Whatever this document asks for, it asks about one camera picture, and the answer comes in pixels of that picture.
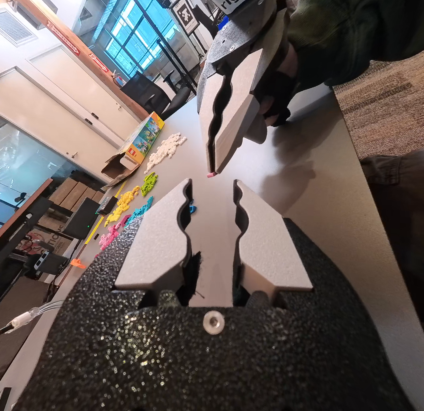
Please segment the pile of lime lego bricks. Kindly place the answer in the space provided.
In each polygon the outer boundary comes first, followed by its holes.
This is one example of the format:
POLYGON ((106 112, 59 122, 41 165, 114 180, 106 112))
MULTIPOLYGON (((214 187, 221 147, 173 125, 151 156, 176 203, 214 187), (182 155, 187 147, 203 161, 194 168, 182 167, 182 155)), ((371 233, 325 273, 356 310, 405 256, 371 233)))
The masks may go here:
POLYGON ((145 197, 155 186, 158 175, 155 172, 151 172, 144 178, 143 185, 140 186, 140 193, 145 197))

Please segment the pile of yellow lego bricks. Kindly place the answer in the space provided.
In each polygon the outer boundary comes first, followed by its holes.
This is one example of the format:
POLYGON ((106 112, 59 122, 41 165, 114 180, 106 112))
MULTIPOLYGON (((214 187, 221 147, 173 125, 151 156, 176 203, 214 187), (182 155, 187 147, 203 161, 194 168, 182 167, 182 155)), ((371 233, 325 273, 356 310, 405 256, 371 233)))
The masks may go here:
POLYGON ((135 186, 131 191, 127 191, 120 196, 120 199, 117 202, 117 207, 107 217, 104 223, 104 227, 107 227, 110 223, 119 221, 121 215, 129 209, 130 202, 134 199, 135 196, 139 194, 139 191, 140 191, 140 186, 135 186))

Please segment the small black box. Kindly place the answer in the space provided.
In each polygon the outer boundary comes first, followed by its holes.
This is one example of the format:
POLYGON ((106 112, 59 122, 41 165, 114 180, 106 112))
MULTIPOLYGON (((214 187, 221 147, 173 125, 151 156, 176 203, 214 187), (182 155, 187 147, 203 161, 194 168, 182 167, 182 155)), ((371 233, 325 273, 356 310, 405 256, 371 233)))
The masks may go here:
POLYGON ((118 198, 115 196, 107 196, 100 203, 98 209, 96 210, 97 215, 106 216, 109 215, 118 202, 118 198))

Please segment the pile of cyan lego bricks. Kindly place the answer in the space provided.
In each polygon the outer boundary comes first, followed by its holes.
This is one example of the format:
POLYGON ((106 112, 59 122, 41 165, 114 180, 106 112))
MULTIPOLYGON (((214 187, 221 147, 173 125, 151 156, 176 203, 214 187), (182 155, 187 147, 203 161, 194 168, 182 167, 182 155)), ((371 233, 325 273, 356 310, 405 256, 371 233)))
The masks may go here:
POLYGON ((136 208, 130 217, 126 220, 124 227, 127 227, 133 220, 138 217, 142 217, 150 208, 153 203, 153 196, 150 196, 145 205, 140 208, 136 208))

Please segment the black device with green light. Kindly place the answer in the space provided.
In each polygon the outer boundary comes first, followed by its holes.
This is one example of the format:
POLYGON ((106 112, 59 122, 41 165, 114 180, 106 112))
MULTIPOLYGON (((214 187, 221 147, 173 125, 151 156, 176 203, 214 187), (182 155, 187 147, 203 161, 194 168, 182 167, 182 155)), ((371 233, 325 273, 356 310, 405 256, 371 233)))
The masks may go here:
POLYGON ((100 204, 98 202, 90 198, 85 198, 68 219, 62 230, 62 234, 78 240, 85 239, 98 217, 96 211, 99 206, 100 204))

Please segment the printed tag sign on stand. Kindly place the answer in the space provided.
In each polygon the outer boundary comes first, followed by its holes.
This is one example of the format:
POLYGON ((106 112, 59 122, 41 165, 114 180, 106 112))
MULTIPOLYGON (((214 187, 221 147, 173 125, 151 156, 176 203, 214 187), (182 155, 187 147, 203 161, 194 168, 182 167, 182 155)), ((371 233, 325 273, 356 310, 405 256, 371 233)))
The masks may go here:
POLYGON ((175 0, 170 9, 187 36, 193 34, 199 27, 200 22, 195 17, 194 10, 188 0, 175 0))

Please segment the person's right forearm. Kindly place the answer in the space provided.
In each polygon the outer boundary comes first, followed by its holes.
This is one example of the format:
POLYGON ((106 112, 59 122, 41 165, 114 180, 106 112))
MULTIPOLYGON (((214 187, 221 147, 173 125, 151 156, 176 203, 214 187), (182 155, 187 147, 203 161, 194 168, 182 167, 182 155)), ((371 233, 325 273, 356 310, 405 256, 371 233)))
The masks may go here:
POLYGON ((395 62, 424 49, 424 0, 299 0, 288 39, 299 90, 362 75, 370 61, 395 62))

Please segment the person's right hand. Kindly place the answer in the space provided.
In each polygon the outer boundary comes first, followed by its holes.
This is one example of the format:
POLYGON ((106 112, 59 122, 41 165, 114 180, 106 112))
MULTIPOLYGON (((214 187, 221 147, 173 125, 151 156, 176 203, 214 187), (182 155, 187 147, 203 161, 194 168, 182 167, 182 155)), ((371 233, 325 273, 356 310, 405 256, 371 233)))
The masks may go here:
POLYGON ((267 127, 278 127, 290 117, 289 102, 294 96, 298 83, 298 59, 294 47, 289 44, 288 52, 279 65, 266 80, 259 113, 267 127))

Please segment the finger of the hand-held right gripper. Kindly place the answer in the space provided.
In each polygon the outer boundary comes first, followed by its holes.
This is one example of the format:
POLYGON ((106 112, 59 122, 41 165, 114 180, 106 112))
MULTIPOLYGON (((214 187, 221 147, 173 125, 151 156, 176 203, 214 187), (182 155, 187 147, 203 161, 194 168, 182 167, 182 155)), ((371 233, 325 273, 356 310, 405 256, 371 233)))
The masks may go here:
POLYGON ((252 90, 263 49, 249 54, 231 77, 231 96, 226 105, 221 127, 215 136, 215 169, 220 174, 242 145, 244 138, 257 144, 266 140, 266 124, 259 114, 260 104, 252 90))
POLYGON ((203 149, 206 155, 207 172, 215 172, 215 136, 218 133, 226 101, 227 75, 214 74, 207 78, 204 86, 199 121, 203 149))

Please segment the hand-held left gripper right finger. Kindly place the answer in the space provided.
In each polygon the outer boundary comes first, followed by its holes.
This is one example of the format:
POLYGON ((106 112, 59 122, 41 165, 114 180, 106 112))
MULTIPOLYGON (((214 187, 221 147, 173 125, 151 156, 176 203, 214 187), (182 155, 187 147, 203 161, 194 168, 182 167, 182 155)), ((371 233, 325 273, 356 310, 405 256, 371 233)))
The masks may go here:
POLYGON ((240 233, 233 262, 233 302, 263 292, 311 292, 313 285, 280 213, 241 180, 234 180, 235 223, 240 233))

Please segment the person's leg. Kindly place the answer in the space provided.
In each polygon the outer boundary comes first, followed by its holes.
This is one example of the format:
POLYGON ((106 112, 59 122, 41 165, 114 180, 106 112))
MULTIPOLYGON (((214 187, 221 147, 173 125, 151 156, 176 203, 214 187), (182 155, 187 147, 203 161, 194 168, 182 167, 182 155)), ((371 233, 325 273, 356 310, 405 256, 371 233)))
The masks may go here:
POLYGON ((424 280, 424 150, 360 161, 400 269, 424 280))

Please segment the large window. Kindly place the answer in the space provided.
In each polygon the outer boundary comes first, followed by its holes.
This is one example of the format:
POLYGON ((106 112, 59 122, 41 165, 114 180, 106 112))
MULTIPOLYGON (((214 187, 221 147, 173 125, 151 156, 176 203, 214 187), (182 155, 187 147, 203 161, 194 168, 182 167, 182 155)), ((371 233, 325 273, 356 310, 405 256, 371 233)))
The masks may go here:
POLYGON ((171 10, 173 0, 85 0, 73 31, 111 72, 129 81, 197 89, 206 49, 171 10))

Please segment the wooden beam with red labels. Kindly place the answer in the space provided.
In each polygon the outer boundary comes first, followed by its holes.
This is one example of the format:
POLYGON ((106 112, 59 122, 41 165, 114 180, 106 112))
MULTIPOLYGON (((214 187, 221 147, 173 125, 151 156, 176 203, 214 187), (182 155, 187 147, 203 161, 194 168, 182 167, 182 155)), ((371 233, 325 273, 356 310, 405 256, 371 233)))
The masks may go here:
POLYGON ((30 11, 136 117, 143 120, 148 116, 149 113, 142 106, 121 91, 115 83, 113 73, 43 0, 6 0, 10 1, 21 4, 30 11))

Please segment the pile of pink lego bricks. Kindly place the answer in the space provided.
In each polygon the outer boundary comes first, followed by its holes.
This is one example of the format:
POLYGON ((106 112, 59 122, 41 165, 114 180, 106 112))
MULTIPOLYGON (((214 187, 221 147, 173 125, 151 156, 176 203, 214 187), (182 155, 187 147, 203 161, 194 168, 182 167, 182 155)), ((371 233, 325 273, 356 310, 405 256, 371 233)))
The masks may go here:
POLYGON ((117 224, 114 224, 108 228, 107 234, 103 234, 100 237, 99 246, 101 251, 105 250, 113 242, 113 240, 119 236, 120 230, 124 229, 130 216, 130 214, 125 215, 117 224))

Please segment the dark desk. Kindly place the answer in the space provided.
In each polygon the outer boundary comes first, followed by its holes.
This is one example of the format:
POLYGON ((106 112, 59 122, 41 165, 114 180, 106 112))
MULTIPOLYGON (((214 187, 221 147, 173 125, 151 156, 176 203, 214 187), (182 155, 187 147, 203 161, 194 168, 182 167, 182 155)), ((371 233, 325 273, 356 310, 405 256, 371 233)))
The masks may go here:
POLYGON ((38 224, 40 218, 44 216, 53 204, 47 198, 47 191, 52 183, 53 179, 48 178, 0 229, 1 285, 9 284, 9 282, 3 280, 7 274, 6 261, 9 255, 24 239, 26 234, 38 224))

